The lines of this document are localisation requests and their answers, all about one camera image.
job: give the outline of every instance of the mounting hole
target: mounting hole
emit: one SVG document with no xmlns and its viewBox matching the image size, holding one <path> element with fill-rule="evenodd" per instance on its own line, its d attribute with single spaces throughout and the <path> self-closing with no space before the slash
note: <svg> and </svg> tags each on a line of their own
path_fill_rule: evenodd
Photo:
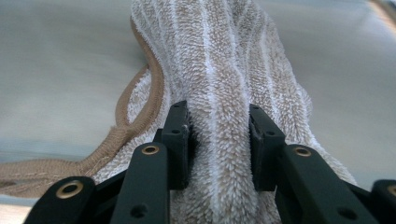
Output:
<svg viewBox="0 0 396 224">
<path fill-rule="evenodd" d="M 153 155 L 159 151 L 160 149 L 156 146 L 149 146 L 142 149 L 142 153 L 145 155 Z"/>
<path fill-rule="evenodd" d="M 344 217 L 344 218 L 347 218 L 350 220 L 358 219 L 358 215 L 356 215 L 356 213 L 352 209 L 345 208 L 345 207 L 339 207 L 337 209 L 337 212 L 341 217 Z"/>
<path fill-rule="evenodd" d="M 145 217 L 148 211 L 149 211 L 148 208 L 144 204 L 135 205 L 131 209 L 131 217 L 134 218 Z"/>
<path fill-rule="evenodd" d="M 302 157 L 310 157 L 310 156 L 312 155 L 312 153 L 311 153 L 308 149 L 305 149 L 305 148 L 303 148 L 303 147 L 297 147 L 297 148 L 295 148 L 295 149 L 294 149 L 294 152 L 295 152 L 297 155 L 302 156 Z"/>
<path fill-rule="evenodd" d="M 68 183 L 63 184 L 57 191 L 56 197 L 60 199 L 68 199 L 82 191 L 84 185 L 79 180 L 72 180 Z"/>
<path fill-rule="evenodd" d="M 388 191 L 389 191 L 390 194 L 392 194 L 393 196 L 396 197 L 396 185 L 390 185 L 388 187 Z"/>
</svg>

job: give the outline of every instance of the metal screw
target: metal screw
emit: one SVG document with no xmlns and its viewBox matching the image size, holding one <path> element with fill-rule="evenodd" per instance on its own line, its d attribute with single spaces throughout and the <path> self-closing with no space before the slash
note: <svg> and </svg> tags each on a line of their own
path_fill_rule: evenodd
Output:
<svg viewBox="0 0 396 224">
<path fill-rule="evenodd" d="M 310 157 L 312 155 L 312 153 L 308 149 L 303 148 L 303 147 L 296 147 L 294 149 L 294 152 L 297 155 L 302 156 L 302 157 Z"/>
<path fill-rule="evenodd" d="M 72 180 L 72 181 L 62 185 L 56 191 L 56 197 L 58 197 L 60 199 L 71 198 L 71 197 L 79 194 L 82 191 L 83 187 L 84 187 L 84 185 L 79 180 Z"/>
<path fill-rule="evenodd" d="M 156 146 L 148 146 L 148 147 L 145 147 L 142 149 L 142 153 L 145 155 L 148 155 L 148 156 L 153 155 L 159 151 L 160 151 L 160 149 Z"/>
</svg>

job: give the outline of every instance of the black plastic bracket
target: black plastic bracket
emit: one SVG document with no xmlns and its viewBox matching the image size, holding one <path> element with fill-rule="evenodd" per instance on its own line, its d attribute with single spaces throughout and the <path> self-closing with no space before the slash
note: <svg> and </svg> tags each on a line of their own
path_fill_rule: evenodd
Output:
<svg viewBox="0 0 396 224">
<path fill-rule="evenodd" d="M 168 223 L 168 151 L 160 143 L 134 150 L 110 223 Z"/>
<path fill-rule="evenodd" d="M 95 184 L 88 177 L 62 179 L 37 201 L 25 223 L 87 223 L 96 207 L 95 193 Z"/>
<path fill-rule="evenodd" d="M 169 109 L 161 142 L 169 150 L 169 189 L 184 189 L 189 184 L 190 124 L 187 102 L 174 104 Z"/>
<path fill-rule="evenodd" d="M 277 160 L 276 205 L 283 223 L 377 223 L 314 149 L 289 145 Z"/>
<path fill-rule="evenodd" d="M 276 160 L 284 147 L 285 134 L 258 106 L 250 105 L 250 150 L 253 184 L 257 191 L 274 191 L 276 188 Z"/>
</svg>

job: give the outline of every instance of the fuzzy fabric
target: fuzzy fabric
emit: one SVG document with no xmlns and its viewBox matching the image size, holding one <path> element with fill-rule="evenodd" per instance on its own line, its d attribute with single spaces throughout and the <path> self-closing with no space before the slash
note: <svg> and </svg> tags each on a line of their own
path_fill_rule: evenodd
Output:
<svg viewBox="0 0 396 224">
<path fill-rule="evenodd" d="M 347 169 L 317 142 L 308 126 L 311 102 L 297 84 L 272 20 L 252 1 L 134 0 L 132 19 L 164 75 L 160 115 L 95 176 L 126 169 L 134 149 L 163 126 L 170 104 L 187 100 L 200 145 L 189 186 L 175 191 L 175 223 L 279 223 L 272 192 L 255 191 L 250 171 L 248 106 L 258 105 L 288 144 L 314 148 L 344 180 Z M 134 119 L 149 94 L 143 76 L 130 98 Z"/>
</svg>

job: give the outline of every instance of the white towel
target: white towel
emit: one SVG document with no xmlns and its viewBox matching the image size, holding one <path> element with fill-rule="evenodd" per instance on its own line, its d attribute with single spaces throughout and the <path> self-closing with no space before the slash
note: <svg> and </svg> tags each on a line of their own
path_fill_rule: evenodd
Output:
<svg viewBox="0 0 396 224">
<path fill-rule="evenodd" d="M 132 19 L 164 75 L 159 116 L 95 176 L 124 170 L 134 148 L 151 141 L 170 104 L 187 100 L 200 142 L 191 182 L 173 193 L 176 223 L 278 223 L 274 194 L 252 184 L 248 105 L 258 105 L 288 144 L 314 148 L 344 180 L 356 183 L 309 129 L 311 102 L 296 82 L 273 21 L 252 1 L 134 0 Z M 129 102 L 132 122 L 149 95 L 150 71 Z"/>
</svg>

